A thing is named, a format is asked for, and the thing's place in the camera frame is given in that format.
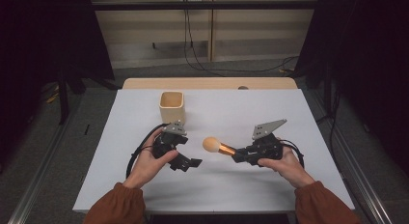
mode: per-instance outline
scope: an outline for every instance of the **beige cup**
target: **beige cup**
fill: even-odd
[[[184,95],[182,92],[164,92],[160,97],[160,115],[164,124],[180,121],[185,124]]]

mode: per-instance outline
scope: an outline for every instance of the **person's right hand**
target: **person's right hand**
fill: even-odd
[[[280,160],[261,158],[258,164],[279,172],[295,188],[314,183],[314,179],[304,170],[292,149],[283,147],[283,158]]]

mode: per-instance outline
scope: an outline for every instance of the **sleeve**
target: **sleeve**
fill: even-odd
[[[295,213],[300,224],[360,223],[355,213],[322,182],[295,190]]]
[[[141,189],[126,188],[117,183],[88,211],[84,224],[142,223],[145,202]]]

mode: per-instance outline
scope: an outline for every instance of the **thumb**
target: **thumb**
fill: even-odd
[[[261,158],[259,159],[258,164],[270,168],[274,171],[277,171],[278,164],[280,164],[280,161],[268,158]]]
[[[162,155],[162,157],[158,158],[157,160],[162,164],[165,165],[166,163],[168,163],[169,161],[171,161],[172,159],[174,159],[175,157],[177,157],[178,155],[178,151],[176,150],[171,150],[168,151],[167,153],[165,153],[164,155]]]

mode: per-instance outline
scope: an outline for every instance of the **cable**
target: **cable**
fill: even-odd
[[[139,145],[139,147],[135,150],[135,152],[131,155],[131,158],[129,159],[129,163],[127,165],[126,168],[126,177],[128,178],[130,175],[130,172],[132,171],[132,166],[133,163],[135,162],[136,157],[138,156],[138,154],[145,148],[149,148],[151,146],[144,146],[145,142],[147,142],[148,138],[159,128],[163,127],[163,126],[167,126],[168,124],[161,124],[159,126],[156,126],[153,130],[150,131],[150,133],[148,133],[148,135],[145,137],[145,139],[142,141],[142,143]]]
[[[330,115],[324,115],[323,117],[315,120],[317,125],[320,125],[324,120],[332,118]]]
[[[192,33],[191,33],[191,29],[190,29],[190,16],[189,16],[189,11],[188,11],[188,10],[185,10],[185,11],[184,11],[184,20],[185,20],[185,24],[184,24],[184,57],[185,57],[185,60],[186,60],[187,64],[188,64],[192,69],[195,69],[195,70],[204,70],[204,71],[207,71],[207,72],[209,72],[209,73],[212,73],[212,74],[215,74],[215,75],[218,75],[218,76],[225,77],[225,75],[219,74],[219,73],[217,73],[217,72],[215,72],[215,71],[265,72],[265,71],[270,71],[270,70],[276,70],[276,69],[279,69],[279,68],[281,68],[281,67],[284,68],[284,67],[285,67],[285,64],[289,63],[289,62],[292,61],[293,59],[298,58],[298,56],[287,57],[287,58],[285,58],[285,59],[283,60],[283,62],[282,62],[280,65],[278,65],[278,66],[276,66],[276,67],[273,67],[273,68],[264,69],[264,70],[233,70],[233,69],[211,69],[211,70],[208,70],[208,69],[206,69],[206,68],[199,62],[199,59],[198,59],[198,57],[197,57],[197,55],[196,55],[195,47],[194,47],[194,45],[193,45]],[[200,68],[196,68],[195,66],[191,65],[191,63],[190,63],[190,62],[188,61],[188,59],[187,59],[187,53],[186,53],[186,45],[187,45],[187,38],[186,38],[186,36],[187,36],[187,31],[189,32],[190,43],[191,43],[191,46],[192,46],[193,54],[194,54],[194,56],[195,56],[196,62],[197,62],[198,65],[200,66]]]
[[[148,217],[147,217],[147,214],[146,214],[146,213],[144,213],[144,219],[145,219],[145,223],[147,223],[147,224],[149,224],[149,223],[150,223],[150,220],[148,219]]]
[[[369,223],[372,223],[371,219],[369,218],[369,215],[367,213],[367,211],[364,209],[363,205],[361,204],[361,202],[358,200],[358,197],[356,196],[356,194],[354,193],[354,191],[351,188],[351,185],[349,183],[349,181],[347,180],[347,178],[343,175],[342,170],[340,168],[340,165],[338,164],[338,161],[336,159],[335,156],[335,152],[334,152],[334,146],[333,146],[333,135],[334,135],[334,130],[335,130],[335,126],[336,126],[336,121],[337,121],[337,112],[338,112],[338,108],[340,106],[340,101],[341,101],[341,90],[340,88],[337,88],[337,90],[335,91],[335,98],[333,101],[333,106],[332,106],[332,112],[329,115],[326,115],[324,117],[322,117],[319,120],[324,120],[326,118],[332,118],[333,122],[331,124],[331,131],[330,131],[330,136],[329,136],[329,150],[331,152],[331,156],[336,164],[336,167],[339,171],[339,173],[341,174],[341,178],[344,181],[346,187],[349,189],[350,193],[352,194],[352,196],[355,198],[358,206],[361,208],[361,211],[364,213],[364,216],[367,218]]]
[[[42,90],[42,91],[41,91],[41,94],[45,94],[45,93],[47,93],[48,91],[50,91],[51,89],[53,89],[53,88],[55,89],[57,86],[58,86],[58,83],[57,83],[57,82],[52,83],[51,86],[49,86],[49,87],[47,87],[46,89]]]
[[[304,155],[301,154],[298,147],[289,140],[280,140],[280,142],[287,142],[287,144],[283,144],[283,146],[288,147],[288,148],[292,148],[293,150],[295,150],[295,152],[297,153],[298,161],[300,162],[301,166],[303,166],[303,168],[305,168],[305,166],[304,166]]]
[[[195,55],[195,58],[196,58],[197,63],[198,63],[199,66],[201,67],[201,69],[198,69],[198,68],[194,67],[192,64],[190,64],[189,60],[187,59],[187,53],[186,53],[186,44],[187,44],[187,38],[186,38],[186,36],[187,36],[187,29],[189,30],[190,42],[191,42],[191,46],[192,46],[192,49],[193,49],[193,53],[194,53],[194,55]],[[199,60],[198,60],[198,58],[197,58],[197,56],[196,56],[195,47],[193,46],[192,33],[191,33],[191,31],[190,31],[190,18],[189,18],[189,11],[188,11],[188,10],[185,10],[185,11],[184,11],[184,58],[186,59],[186,63],[187,63],[191,68],[193,68],[193,69],[195,69],[195,70],[204,70],[204,71],[207,71],[207,72],[209,72],[209,73],[211,73],[211,74],[224,77],[224,75],[219,74],[219,73],[217,73],[217,72],[213,72],[213,71],[210,71],[210,70],[206,70],[206,69],[202,66],[202,64],[200,64],[200,62],[199,62]]]

